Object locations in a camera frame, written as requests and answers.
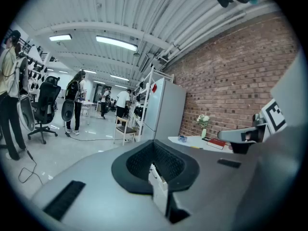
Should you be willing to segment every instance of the white refrigerator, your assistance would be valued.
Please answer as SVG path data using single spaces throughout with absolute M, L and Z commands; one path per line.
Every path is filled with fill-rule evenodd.
M 141 140 L 164 140 L 178 136 L 182 122 L 186 90 L 162 78 L 150 90 Z

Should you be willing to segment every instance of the brick wall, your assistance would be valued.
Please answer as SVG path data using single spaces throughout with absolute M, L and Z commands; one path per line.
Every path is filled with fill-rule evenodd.
M 165 70 L 187 91 L 180 134 L 207 136 L 252 126 L 252 115 L 271 100 L 270 89 L 295 58 L 298 43 L 280 13 L 259 16 L 208 40 Z

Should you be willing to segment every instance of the backpack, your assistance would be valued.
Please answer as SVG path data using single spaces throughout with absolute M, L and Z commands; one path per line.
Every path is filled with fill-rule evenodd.
M 109 103 L 110 100 L 110 92 L 108 91 L 108 95 L 105 97 L 106 103 Z
M 77 102 L 80 96 L 80 83 L 74 80 L 72 83 L 68 84 L 65 93 L 65 99 Z

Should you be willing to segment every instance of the white chair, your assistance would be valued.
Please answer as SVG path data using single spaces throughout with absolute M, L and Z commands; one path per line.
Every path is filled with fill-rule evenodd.
M 123 126 L 122 124 L 117 124 L 117 121 L 120 121 L 120 122 L 125 122 L 125 126 Z M 116 117 L 116 120 L 115 120 L 115 133 L 114 133 L 114 143 L 115 143 L 115 139 L 116 139 L 116 132 L 120 133 L 120 134 L 123 134 L 123 143 L 122 145 L 124 145 L 125 142 L 128 142 L 129 140 L 125 141 L 125 136 L 126 135 L 132 135 L 133 136 L 133 143 L 135 141 L 135 134 L 136 134 L 136 130 L 132 129 L 132 128 L 129 128 L 128 127 L 128 120 L 125 120 L 125 119 L 122 119 L 120 117 Z

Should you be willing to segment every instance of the jeans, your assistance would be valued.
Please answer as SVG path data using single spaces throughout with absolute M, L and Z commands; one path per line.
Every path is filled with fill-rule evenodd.
M 75 130 L 79 130 L 79 123 L 80 123 L 80 113 L 81 113 L 82 103 L 75 102 Z M 66 123 L 67 129 L 71 129 L 71 121 Z
M 9 154 L 12 158 L 17 157 L 18 153 L 12 140 L 10 123 L 18 146 L 20 149 L 26 148 L 19 123 L 17 102 L 18 99 L 10 97 L 7 92 L 0 95 L 0 124 Z

